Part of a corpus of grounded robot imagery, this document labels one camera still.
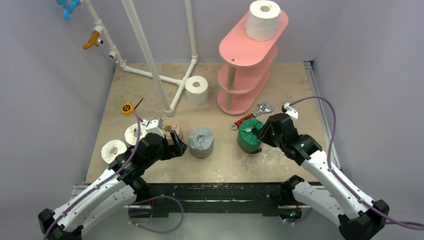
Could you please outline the green paper roll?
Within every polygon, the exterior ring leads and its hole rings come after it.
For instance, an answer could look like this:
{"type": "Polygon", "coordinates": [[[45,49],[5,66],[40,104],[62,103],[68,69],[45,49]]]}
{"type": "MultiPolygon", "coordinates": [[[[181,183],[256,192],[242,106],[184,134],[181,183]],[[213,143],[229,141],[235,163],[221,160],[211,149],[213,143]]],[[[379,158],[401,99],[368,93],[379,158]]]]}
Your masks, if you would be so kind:
{"type": "Polygon", "coordinates": [[[264,124],[257,118],[249,118],[240,125],[237,143],[243,151],[248,154],[255,154],[261,150],[262,142],[256,134],[263,126],[264,124]]]}

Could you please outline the white paper towel roll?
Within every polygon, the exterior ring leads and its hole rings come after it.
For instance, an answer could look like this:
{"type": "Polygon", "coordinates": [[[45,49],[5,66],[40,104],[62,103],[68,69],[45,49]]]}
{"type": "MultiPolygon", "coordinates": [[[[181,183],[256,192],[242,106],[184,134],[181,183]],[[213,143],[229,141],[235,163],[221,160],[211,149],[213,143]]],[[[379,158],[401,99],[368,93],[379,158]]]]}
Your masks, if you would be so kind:
{"type": "Polygon", "coordinates": [[[252,2],[245,24],[246,35],[259,42],[270,40],[277,31],[280,15],[280,6],[272,0],[252,2]]]}

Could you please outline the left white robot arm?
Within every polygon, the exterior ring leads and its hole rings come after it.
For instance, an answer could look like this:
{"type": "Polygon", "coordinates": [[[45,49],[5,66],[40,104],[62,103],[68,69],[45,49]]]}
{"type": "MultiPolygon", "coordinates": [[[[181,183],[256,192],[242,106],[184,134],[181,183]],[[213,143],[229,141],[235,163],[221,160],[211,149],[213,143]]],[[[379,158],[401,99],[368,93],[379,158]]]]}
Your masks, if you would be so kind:
{"type": "Polygon", "coordinates": [[[148,205],[161,199],[152,196],[142,178],[157,161],[181,157],[188,146],[173,130],[172,143],[156,132],[137,134],[133,140],[110,140],[101,148],[108,168],[76,197],[52,210],[38,214],[43,239],[81,240],[98,222],[127,205],[148,205]]]}

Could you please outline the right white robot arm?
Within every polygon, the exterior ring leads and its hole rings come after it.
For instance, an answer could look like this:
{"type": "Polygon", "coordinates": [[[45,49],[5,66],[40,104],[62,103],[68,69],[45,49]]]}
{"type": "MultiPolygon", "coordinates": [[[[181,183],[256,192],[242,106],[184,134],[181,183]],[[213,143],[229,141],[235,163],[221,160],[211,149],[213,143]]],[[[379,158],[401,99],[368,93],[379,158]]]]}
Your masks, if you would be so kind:
{"type": "Polygon", "coordinates": [[[293,175],[281,184],[281,204],[296,201],[310,206],[333,222],[346,240],[370,240],[385,227],[386,220],[378,212],[388,214],[388,204],[373,200],[331,167],[321,145],[310,135],[299,134],[288,114],[271,115],[256,135],[264,144],[279,148],[324,187],[318,190],[293,175]]]}

